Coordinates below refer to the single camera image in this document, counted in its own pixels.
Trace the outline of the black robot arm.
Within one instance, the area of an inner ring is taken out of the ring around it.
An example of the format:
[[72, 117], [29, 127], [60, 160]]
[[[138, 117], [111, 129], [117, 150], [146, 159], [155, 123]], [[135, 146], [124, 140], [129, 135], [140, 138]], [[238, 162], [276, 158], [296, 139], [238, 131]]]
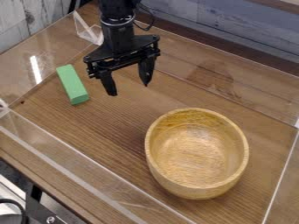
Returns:
[[83, 61], [89, 78], [100, 80], [107, 94], [117, 95], [112, 72], [138, 64], [139, 77], [147, 86], [154, 77], [155, 61], [160, 56], [158, 35], [135, 35], [136, 7], [142, 0], [97, 0], [101, 46]]

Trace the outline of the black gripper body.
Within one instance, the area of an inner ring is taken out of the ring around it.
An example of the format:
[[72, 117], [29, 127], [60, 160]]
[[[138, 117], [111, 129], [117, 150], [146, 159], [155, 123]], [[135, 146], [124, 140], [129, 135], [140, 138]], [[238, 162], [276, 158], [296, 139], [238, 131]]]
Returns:
[[88, 76], [99, 78], [101, 71], [115, 71], [138, 64], [140, 60], [160, 56], [158, 35], [135, 35], [133, 24], [111, 25], [101, 23], [104, 43], [83, 61]]

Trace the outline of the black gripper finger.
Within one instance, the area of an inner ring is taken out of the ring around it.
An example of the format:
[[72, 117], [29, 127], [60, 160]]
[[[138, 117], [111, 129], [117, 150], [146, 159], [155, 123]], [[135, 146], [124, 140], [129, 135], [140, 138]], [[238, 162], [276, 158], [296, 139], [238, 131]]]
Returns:
[[109, 71], [101, 71], [99, 73], [99, 78], [101, 81], [101, 84], [104, 86], [104, 89], [107, 90], [107, 94], [111, 96], [117, 95], [117, 88], [116, 88], [116, 83], [113, 81], [112, 75]]
[[155, 71], [155, 57], [142, 59], [138, 63], [139, 77], [144, 85], [147, 86], [154, 77]]

